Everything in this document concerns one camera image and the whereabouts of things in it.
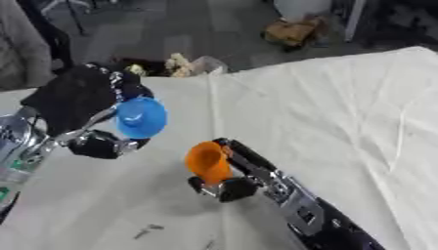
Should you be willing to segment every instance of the white sheet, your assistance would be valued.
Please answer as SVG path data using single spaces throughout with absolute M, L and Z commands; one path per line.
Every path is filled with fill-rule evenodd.
M 388 250 L 438 245 L 438 57 L 422 48 L 232 75 L 147 78 L 169 126 L 118 160 L 58 149 L 0 227 L 0 249 L 298 249 L 259 195 L 197 196 L 183 157 L 241 140 L 336 205 Z M 0 113 L 28 92 L 0 95 Z M 165 230 L 134 240 L 148 224 Z

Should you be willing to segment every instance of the gray floor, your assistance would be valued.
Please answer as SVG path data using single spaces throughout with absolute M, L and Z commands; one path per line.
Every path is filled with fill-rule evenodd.
M 72 38 L 78 63 L 104 62 L 111 57 L 164 60 L 180 52 L 193 60 L 211 56 L 231 71 L 300 61 L 309 58 L 365 52 L 354 44 L 307 47 L 285 54 L 259 36 L 279 16 L 261 0 L 120 0 L 119 5 L 99 2 L 91 14 L 79 10 L 88 36 L 80 36 L 65 7 L 49 18 Z

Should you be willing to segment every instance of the blue plastic cup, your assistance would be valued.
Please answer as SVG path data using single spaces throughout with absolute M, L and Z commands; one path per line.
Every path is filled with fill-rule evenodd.
M 139 97 L 117 106 L 117 129 L 132 139 L 146 139 L 167 125 L 167 111 L 159 101 Z

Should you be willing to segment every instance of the small debris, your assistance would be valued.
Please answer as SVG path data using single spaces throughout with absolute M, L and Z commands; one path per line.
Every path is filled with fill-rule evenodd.
M 134 239 L 139 239 L 143 237 L 144 235 L 148 234 L 150 231 L 147 229 L 141 229 L 135 236 Z
M 149 224 L 148 229 L 163 230 L 164 226 L 157 224 Z
M 212 250 L 214 246 L 214 240 L 210 240 L 203 250 Z

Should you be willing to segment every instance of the orange cup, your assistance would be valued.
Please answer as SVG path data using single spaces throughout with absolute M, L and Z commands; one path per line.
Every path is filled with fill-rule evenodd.
M 213 142 L 200 143 L 186 155 L 186 166 L 207 184 L 215 185 L 232 177 L 227 156 Z

